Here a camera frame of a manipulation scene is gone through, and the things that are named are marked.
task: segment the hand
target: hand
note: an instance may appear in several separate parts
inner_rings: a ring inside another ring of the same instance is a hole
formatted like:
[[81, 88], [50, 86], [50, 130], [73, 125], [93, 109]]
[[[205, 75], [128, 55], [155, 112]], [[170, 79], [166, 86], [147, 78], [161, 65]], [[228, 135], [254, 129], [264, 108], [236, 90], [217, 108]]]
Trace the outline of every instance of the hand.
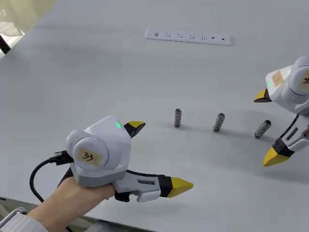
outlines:
[[57, 232], [114, 194], [115, 189], [110, 184], [85, 188], [70, 177], [45, 202], [30, 211], [28, 216], [39, 221], [49, 232]]

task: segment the metal spring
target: metal spring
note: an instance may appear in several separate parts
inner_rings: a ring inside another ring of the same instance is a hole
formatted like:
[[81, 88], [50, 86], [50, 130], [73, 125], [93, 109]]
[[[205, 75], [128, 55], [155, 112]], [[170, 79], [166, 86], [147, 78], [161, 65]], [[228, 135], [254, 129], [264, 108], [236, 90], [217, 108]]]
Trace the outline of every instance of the metal spring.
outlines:
[[212, 127], [212, 130], [214, 132], [218, 132], [220, 130], [224, 119], [225, 119], [225, 115], [223, 113], [218, 114], [216, 121], [214, 122], [214, 125]]
[[261, 126], [259, 126], [258, 129], [256, 129], [256, 131], [254, 132], [253, 136], [256, 139], [261, 138], [261, 136], [268, 130], [268, 128], [270, 128], [271, 126], [271, 121], [269, 120], [265, 120]]
[[182, 119], [181, 109], [176, 109], [174, 112], [174, 127], [178, 128], [180, 126], [180, 121]]

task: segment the white sleeve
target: white sleeve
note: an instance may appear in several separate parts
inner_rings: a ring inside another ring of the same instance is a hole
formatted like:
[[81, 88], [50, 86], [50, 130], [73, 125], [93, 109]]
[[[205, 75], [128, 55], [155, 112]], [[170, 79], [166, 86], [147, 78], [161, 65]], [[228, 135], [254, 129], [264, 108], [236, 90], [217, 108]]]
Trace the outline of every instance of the white sleeve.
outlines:
[[16, 214], [1, 229], [0, 232], [48, 232], [37, 220], [23, 214]]

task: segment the label sticker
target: label sticker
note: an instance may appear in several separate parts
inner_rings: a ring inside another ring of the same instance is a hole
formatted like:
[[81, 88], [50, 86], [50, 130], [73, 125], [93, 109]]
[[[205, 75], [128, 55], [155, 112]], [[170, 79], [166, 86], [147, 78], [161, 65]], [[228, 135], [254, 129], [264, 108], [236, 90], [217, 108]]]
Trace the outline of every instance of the label sticker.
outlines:
[[93, 151], [89, 151], [81, 147], [78, 151], [77, 159], [85, 163], [91, 164], [92, 166], [100, 166], [102, 155]]
[[301, 78], [298, 88], [300, 90], [309, 90], [309, 70], [306, 70], [304, 72], [304, 75]]
[[281, 84], [284, 82], [283, 77], [282, 77], [280, 71], [276, 72], [276, 73], [272, 76], [272, 80], [273, 80], [273, 82], [274, 82], [274, 84], [275, 84], [275, 87], [281, 85]]

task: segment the power strip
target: power strip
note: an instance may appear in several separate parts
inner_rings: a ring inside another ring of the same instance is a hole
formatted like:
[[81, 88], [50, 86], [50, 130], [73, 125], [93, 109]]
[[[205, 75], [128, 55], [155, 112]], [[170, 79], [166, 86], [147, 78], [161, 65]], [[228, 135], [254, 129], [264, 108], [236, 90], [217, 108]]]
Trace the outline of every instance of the power strip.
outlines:
[[145, 36], [150, 40], [166, 40], [197, 44], [213, 44], [213, 45], [232, 45], [231, 36], [215, 35], [210, 33], [187, 32], [184, 30], [158, 30], [147, 29]]

